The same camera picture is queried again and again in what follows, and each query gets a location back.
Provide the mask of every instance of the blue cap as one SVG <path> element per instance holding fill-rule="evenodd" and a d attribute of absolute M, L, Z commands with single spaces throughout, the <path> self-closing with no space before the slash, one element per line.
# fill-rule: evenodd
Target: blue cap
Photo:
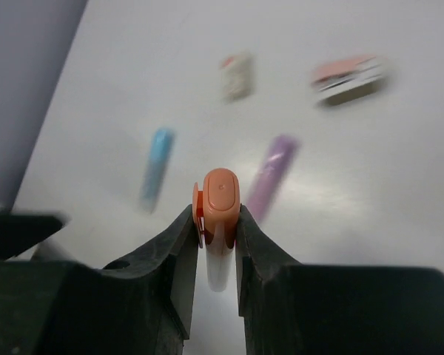
<path fill-rule="evenodd" d="M 149 158 L 151 160 L 166 160 L 171 152 L 174 134 L 170 129 L 160 128 L 153 136 Z"/>

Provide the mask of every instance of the white table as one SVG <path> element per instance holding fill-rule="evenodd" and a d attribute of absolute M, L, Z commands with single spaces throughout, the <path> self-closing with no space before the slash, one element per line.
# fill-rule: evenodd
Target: white table
<path fill-rule="evenodd" d="M 225 104 L 218 64 L 256 55 L 256 92 Z M 387 57 L 388 89 L 325 109 L 311 70 Z M 138 209 L 153 132 L 178 136 L 154 214 Z M 53 240 L 102 267 L 165 229 L 195 181 L 232 169 L 242 199 L 270 140 L 303 147 L 263 230 L 305 263 L 444 271 L 444 0 L 90 1 L 16 209 L 63 211 Z M 244 354 L 235 275 L 213 294 L 200 255 L 185 354 Z"/>

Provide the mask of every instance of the pen clip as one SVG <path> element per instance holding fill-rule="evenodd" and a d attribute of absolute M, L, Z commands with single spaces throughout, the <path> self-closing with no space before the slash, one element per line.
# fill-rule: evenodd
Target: pen clip
<path fill-rule="evenodd" d="M 202 249 L 202 237 L 204 235 L 204 208 L 202 203 L 202 191 L 199 191 L 198 183 L 194 184 L 192 191 L 192 219 L 198 229 L 199 248 Z"/>

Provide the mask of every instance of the purple marker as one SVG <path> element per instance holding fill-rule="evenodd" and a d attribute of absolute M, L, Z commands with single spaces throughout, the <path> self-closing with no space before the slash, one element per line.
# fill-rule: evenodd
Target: purple marker
<path fill-rule="evenodd" d="M 272 198 L 291 165 L 297 145 L 297 140 L 287 135 L 276 137 L 273 141 L 246 203 L 247 209 L 258 223 L 263 221 Z"/>

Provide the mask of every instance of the orange marker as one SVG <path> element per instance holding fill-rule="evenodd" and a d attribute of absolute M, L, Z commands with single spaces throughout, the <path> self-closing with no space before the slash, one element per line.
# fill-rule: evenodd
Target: orange marker
<path fill-rule="evenodd" d="M 199 246 L 206 242 L 207 276 L 213 291 L 223 291 L 230 271 L 235 232 L 240 213 L 237 176 L 228 169 L 214 169 L 192 193 L 192 218 L 198 227 Z"/>

